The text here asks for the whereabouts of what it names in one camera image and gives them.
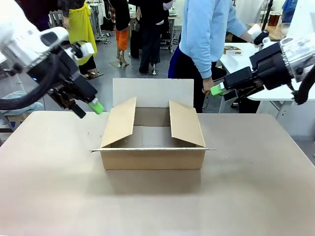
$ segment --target person in blue sweatshirt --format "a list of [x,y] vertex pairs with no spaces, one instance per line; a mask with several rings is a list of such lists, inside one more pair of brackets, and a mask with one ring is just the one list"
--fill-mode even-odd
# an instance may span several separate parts
[[220,78],[214,68],[223,54],[227,31],[252,41],[236,18],[232,0],[185,0],[182,40],[170,62],[168,77],[194,79],[193,106],[197,113],[202,113],[213,79]]

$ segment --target cardboard box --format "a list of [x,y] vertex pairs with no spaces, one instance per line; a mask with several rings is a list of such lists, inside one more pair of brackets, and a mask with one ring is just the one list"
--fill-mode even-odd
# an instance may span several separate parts
[[100,151],[107,170],[200,169],[205,142],[193,107],[136,108],[136,97],[114,107]]

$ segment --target robotic arm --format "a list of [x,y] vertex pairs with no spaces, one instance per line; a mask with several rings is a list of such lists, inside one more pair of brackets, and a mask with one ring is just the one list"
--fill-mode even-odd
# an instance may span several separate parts
[[[224,77],[223,82],[211,89],[213,95],[224,93],[226,100],[233,97],[247,97],[256,92],[287,85],[293,99],[300,105],[307,101],[315,83],[315,34],[298,40],[283,39],[273,43],[269,33],[261,32],[254,26],[249,33],[254,44],[262,45],[262,50],[250,57],[252,69],[243,68]],[[291,80],[301,82],[298,91]]]
[[39,100],[46,93],[63,109],[72,110],[80,118],[86,114],[75,102],[88,103],[97,113],[103,106],[96,98],[97,90],[81,76],[73,60],[94,53],[91,43],[78,42],[64,50],[60,44],[68,32],[62,27],[45,31],[25,17],[14,0],[8,0],[10,11],[0,15],[0,51],[13,66],[9,75],[26,72],[38,86],[22,98],[0,99],[0,110],[16,110]]

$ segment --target black hose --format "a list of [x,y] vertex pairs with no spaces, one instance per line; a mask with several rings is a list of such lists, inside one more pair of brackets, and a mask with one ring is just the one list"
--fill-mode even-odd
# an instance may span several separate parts
[[311,87],[315,83],[315,66],[309,71],[302,81],[298,91],[293,91],[294,100],[298,105],[305,103],[309,97]]
[[51,70],[47,71],[45,77],[40,81],[39,85],[30,93],[20,98],[0,99],[0,110],[10,111],[27,107],[38,101],[52,87],[55,78],[58,76],[59,57],[56,54],[50,54],[47,58]]

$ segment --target black pole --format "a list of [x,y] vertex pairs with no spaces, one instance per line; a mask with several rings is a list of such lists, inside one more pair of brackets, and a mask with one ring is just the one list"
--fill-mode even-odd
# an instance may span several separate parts
[[269,1],[267,12],[266,12],[266,16],[265,16],[265,20],[264,20],[264,24],[262,25],[261,30],[265,30],[265,28],[266,28],[273,1],[274,0],[270,0]]

